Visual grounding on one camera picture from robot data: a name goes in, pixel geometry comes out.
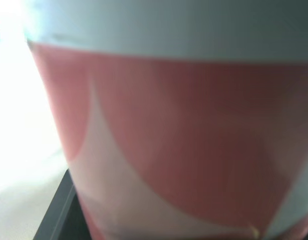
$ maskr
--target paper cup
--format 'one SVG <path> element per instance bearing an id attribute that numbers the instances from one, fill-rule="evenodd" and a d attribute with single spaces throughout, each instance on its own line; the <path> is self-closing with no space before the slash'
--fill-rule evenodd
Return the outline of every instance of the paper cup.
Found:
<path id="1" fill-rule="evenodd" d="M 306 234 L 308 6 L 38 0 L 25 7 L 94 240 Z"/>

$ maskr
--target white background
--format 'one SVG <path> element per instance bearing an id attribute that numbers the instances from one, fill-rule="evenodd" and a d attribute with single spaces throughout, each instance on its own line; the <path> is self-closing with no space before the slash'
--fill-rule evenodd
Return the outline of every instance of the white background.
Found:
<path id="1" fill-rule="evenodd" d="M 67 169 L 19 2 L 0 0 L 0 240 L 31 240 Z"/>

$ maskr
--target black tray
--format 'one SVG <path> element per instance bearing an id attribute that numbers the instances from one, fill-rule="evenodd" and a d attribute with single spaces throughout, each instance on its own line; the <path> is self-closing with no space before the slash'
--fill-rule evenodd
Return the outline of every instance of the black tray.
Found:
<path id="1" fill-rule="evenodd" d="M 34 240 L 92 240 L 68 170 Z"/>

